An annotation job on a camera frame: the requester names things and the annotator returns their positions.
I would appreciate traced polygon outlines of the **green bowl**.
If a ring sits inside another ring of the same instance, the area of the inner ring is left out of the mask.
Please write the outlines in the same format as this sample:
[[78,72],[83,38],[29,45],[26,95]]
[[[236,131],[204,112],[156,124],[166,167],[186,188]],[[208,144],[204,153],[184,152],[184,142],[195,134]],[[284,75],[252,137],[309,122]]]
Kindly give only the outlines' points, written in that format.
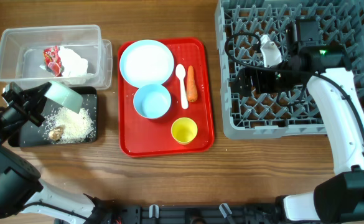
[[82,108],[83,97],[59,82],[49,81],[49,83],[51,86],[44,96],[78,114]]

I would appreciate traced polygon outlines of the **brown mushroom piece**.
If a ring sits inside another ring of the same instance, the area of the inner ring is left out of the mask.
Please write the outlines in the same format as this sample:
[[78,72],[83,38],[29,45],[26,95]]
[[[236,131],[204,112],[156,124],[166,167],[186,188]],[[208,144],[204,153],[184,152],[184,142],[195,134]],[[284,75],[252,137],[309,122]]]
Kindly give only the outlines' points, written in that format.
[[49,139],[54,141],[61,140],[64,133],[65,126],[57,126],[49,131]]

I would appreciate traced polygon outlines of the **red snack wrapper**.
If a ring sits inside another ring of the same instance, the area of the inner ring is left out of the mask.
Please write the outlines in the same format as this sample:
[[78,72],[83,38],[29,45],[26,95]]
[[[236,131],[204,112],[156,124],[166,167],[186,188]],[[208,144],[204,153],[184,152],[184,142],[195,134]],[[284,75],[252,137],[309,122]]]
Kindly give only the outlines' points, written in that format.
[[55,77],[61,77],[63,72],[63,65],[59,56],[59,46],[44,49],[44,62],[48,71],[50,71]]

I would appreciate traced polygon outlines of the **orange carrot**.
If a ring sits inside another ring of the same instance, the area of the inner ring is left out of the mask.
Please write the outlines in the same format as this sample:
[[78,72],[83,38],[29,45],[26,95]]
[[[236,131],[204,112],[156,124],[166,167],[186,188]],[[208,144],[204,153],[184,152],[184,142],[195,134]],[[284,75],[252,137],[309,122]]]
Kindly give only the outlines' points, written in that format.
[[187,100],[194,102],[198,99],[197,87],[195,84],[195,72],[193,66],[189,66],[187,70],[187,86],[186,86]]

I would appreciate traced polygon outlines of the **white rice pile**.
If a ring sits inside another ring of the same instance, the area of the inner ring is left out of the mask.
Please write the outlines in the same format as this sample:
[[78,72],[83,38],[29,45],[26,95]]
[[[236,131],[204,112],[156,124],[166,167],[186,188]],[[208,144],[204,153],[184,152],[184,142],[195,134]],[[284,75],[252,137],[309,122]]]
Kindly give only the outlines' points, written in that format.
[[[57,126],[65,126],[61,140],[49,139],[49,131]],[[43,137],[52,144],[73,144],[91,141],[96,134],[96,124],[90,112],[82,108],[78,114],[61,107],[45,116]]]

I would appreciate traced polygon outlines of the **white napkin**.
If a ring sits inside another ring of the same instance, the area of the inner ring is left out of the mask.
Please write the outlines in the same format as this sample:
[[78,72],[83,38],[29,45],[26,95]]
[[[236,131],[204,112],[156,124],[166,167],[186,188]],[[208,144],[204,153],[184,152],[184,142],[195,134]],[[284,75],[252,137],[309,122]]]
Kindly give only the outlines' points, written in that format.
[[63,65],[63,72],[61,77],[65,78],[64,83],[69,85],[81,85],[84,84],[93,74],[88,71],[88,60],[79,56],[74,50],[59,46],[59,56]]

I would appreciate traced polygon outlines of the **white plastic spoon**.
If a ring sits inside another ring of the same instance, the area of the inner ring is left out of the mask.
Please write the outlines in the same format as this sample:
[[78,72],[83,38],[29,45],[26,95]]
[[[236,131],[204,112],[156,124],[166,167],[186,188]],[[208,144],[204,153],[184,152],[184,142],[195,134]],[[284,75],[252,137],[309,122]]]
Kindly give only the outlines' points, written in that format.
[[185,71],[185,68],[184,68],[184,66],[182,64],[177,64],[177,66],[175,68],[175,75],[179,79],[179,82],[180,82],[181,107],[186,110],[186,109],[189,108],[189,103],[187,101],[187,94],[186,94],[185,83],[184,83],[184,78],[186,76],[186,71]]

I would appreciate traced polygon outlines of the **yellow cup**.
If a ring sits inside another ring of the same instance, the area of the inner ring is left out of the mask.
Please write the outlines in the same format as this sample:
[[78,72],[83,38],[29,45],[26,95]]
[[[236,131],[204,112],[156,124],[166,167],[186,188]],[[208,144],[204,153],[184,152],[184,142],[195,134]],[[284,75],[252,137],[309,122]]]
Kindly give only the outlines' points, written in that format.
[[198,126],[191,118],[179,118],[171,126],[172,137],[181,145],[190,144],[197,136],[197,133]]

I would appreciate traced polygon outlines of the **light blue bowl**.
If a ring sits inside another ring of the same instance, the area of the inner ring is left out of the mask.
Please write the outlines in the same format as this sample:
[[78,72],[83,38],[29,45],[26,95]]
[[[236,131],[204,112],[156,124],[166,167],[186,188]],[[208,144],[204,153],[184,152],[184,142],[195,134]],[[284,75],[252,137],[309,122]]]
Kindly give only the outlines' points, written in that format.
[[137,90],[133,98],[136,112],[147,119],[157,119],[164,116],[172,103],[172,98],[166,87],[158,84],[145,85]]

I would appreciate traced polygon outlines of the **light blue plate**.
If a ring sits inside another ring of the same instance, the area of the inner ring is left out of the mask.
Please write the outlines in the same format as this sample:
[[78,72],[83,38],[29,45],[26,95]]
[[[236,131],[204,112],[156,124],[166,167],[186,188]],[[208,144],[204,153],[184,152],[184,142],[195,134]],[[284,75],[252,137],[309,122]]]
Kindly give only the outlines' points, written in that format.
[[149,84],[162,85],[172,75],[175,60],[170,49],[156,40],[132,43],[120,56],[119,70],[124,80],[133,87]]

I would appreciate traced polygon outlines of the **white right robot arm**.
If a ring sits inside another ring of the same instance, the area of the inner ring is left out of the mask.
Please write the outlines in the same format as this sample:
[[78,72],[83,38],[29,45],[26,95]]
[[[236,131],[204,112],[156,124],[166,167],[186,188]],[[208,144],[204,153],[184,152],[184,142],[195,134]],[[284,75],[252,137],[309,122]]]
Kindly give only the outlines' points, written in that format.
[[289,221],[322,223],[364,220],[364,113],[342,46],[309,46],[287,62],[273,44],[256,44],[264,65],[243,64],[236,79],[238,91],[274,93],[296,84],[313,97],[332,148],[335,175],[313,191],[282,200]]

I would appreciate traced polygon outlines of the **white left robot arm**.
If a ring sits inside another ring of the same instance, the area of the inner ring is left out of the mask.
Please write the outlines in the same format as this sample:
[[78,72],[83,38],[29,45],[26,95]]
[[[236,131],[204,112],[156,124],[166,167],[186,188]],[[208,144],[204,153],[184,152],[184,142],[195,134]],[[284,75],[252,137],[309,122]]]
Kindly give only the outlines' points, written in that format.
[[39,213],[54,218],[56,223],[118,223],[116,212],[104,201],[46,183],[31,163],[3,146],[26,122],[41,126],[46,100],[79,113],[82,96],[63,84],[49,81],[28,90],[10,83],[2,97],[7,106],[0,107],[0,219],[19,213]]

